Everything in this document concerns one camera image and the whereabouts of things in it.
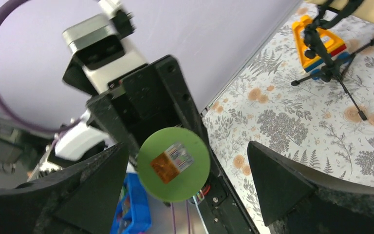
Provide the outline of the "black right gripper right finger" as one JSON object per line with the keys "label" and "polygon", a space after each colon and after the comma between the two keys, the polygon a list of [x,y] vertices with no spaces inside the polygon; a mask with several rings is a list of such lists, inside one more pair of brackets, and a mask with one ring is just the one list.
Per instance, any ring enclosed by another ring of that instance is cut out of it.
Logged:
{"label": "black right gripper right finger", "polygon": [[273,234],[374,234],[374,187],[349,182],[251,141],[247,156]]}

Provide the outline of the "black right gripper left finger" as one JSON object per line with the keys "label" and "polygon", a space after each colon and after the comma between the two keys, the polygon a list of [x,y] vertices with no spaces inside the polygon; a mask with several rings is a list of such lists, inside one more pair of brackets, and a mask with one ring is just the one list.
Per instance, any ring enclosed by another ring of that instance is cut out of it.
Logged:
{"label": "black right gripper left finger", "polygon": [[0,189],[0,234],[107,234],[129,159],[118,143],[93,157]]}

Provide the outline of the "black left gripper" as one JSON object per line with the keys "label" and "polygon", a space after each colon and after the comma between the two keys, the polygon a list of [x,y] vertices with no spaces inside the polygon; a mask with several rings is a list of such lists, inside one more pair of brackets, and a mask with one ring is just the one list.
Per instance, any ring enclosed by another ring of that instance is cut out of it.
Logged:
{"label": "black left gripper", "polygon": [[171,55],[119,78],[116,88],[94,96],[87,108],[114,142],[128,146],[130,157],[154,132],[181,125],[209,146],[207,130],[177,59]]}

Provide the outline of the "green bottle cap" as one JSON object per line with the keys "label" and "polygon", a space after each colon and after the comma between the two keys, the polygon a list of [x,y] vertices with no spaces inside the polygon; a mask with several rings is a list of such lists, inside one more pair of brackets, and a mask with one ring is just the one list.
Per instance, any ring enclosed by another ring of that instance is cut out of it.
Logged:
{"label": "green bottle cap", "polygon": [[167,127],[153,133],[139,149],[139,179],[146,191],[164,202],[189,199],[210,173],[209,150],[193,131]]}

